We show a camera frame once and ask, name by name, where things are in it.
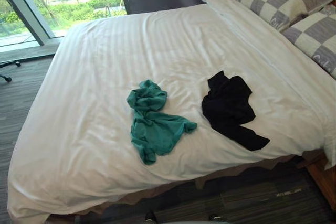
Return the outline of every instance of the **shoe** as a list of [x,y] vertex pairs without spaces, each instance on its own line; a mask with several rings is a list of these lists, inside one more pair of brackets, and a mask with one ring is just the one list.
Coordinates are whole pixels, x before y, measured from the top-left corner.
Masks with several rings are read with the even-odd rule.
[[152,211],[149,211],[145,215],[145,221],[155,221],[155,222],[157,222],[155,214]]
[[209,216],[209,221],[218,221],[218,222],[224,222],[226,219],[218,216],[217,214],[213,214]]

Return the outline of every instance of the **gray and white pillow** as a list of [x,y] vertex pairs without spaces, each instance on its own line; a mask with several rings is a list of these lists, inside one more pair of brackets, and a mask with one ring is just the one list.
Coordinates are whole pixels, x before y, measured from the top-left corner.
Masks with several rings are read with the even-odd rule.
[[327,5],[282,34],[336,79],[336,6]]
[[332,0],[239,0],[278,31],[283,31]]

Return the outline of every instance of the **white duvet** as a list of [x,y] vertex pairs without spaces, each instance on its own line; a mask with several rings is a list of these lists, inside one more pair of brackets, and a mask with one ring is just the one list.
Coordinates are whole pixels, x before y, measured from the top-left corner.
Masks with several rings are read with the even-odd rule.
[[[89,22],[61,43],[17,140],[8,175],[14,220],[41,223],[105,201],[262,159],[324,148],[336,160],[336,81],[235,0]],[[252,90],[245,124],[270,143],[248,151],[202,115],[207,79],[224,70]],[[126,98],[146,79],[164,113],[198,124],[144,165]]]

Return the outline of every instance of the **green shirt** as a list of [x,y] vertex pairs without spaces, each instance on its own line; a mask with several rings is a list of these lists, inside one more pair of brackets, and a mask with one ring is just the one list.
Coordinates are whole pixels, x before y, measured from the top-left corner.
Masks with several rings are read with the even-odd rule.
[[158,112],[166,103],[167,92],[151,80],[141,82],[139,87],[127,97],[127,103],[134,108],[132,143],[143,162],[151,165],[156,161],[156,154],[169,153],[183,132],[193,132],[197,124],[178,115]]

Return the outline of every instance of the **floor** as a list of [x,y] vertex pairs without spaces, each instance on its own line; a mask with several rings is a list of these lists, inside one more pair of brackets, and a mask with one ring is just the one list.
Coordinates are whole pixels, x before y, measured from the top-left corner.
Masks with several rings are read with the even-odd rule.
[[[13,78],[11,83],[0,79],[0,223],[10,223],[7,174],[15,141],[50,63],[43,59],[0,69]],[[135,206],[114,205],[101,216],[77,217],[76,223],[136,224],[149,209],[160,223],[206,220],[215,212],[234,224],[330,223],[332,212],[312,178],[294,167],[299,160],[274,170],[252,168],[237,177],[211,180],[203,190],[187,183]]]

